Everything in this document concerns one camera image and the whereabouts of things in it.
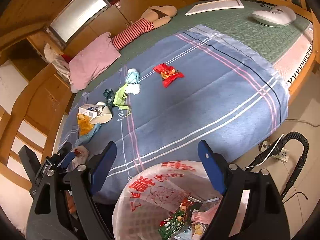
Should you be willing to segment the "person's left hand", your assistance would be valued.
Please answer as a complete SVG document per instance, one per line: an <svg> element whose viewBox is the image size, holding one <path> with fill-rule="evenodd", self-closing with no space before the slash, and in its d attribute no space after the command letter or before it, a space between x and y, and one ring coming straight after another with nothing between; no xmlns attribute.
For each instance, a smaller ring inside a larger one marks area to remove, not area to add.
<svg viewBox="0 0 320 240"><path fill-rule="evenodd" d="M76 207L74 204L73 197L70 196L69 194L67 194L66 198L67 198L67 205L68 205L69 213L75 213Z"/></svg>

